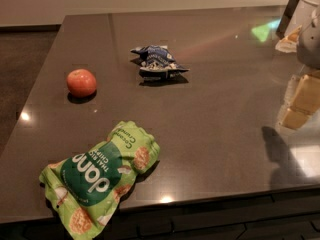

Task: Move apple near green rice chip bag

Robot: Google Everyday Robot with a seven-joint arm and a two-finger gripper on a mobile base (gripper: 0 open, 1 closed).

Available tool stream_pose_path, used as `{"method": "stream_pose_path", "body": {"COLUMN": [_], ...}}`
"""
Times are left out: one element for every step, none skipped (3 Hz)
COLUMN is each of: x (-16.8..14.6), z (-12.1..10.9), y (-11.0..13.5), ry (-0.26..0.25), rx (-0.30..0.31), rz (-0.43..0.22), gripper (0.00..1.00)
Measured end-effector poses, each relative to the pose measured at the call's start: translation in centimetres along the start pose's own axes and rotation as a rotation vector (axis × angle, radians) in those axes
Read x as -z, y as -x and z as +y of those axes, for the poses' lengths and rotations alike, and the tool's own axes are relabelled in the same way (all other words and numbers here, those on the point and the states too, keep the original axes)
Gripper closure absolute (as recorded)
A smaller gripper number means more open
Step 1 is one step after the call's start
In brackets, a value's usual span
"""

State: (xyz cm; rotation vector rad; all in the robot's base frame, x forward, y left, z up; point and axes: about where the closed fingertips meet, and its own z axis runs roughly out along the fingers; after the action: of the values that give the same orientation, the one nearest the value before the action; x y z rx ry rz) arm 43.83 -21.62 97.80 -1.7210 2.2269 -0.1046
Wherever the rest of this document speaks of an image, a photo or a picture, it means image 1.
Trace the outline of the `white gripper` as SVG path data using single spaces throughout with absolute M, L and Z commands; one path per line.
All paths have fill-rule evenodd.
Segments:
M 314 9 L 302 24 L 297 41 L 298 60 L 320 69 L 320 7 Z M 296 130 L 320 109 L 320 73 L 293 75 L 288 82 L 284 104 L 279 111 L 279 124 Z

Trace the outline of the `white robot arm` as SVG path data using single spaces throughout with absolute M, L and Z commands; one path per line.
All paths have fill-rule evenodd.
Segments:
M 320 109 L 320 0 L 289 0 L 276 49 L 295 53 L 303 65 L 288 82 L 278 126 L 301 128 Z

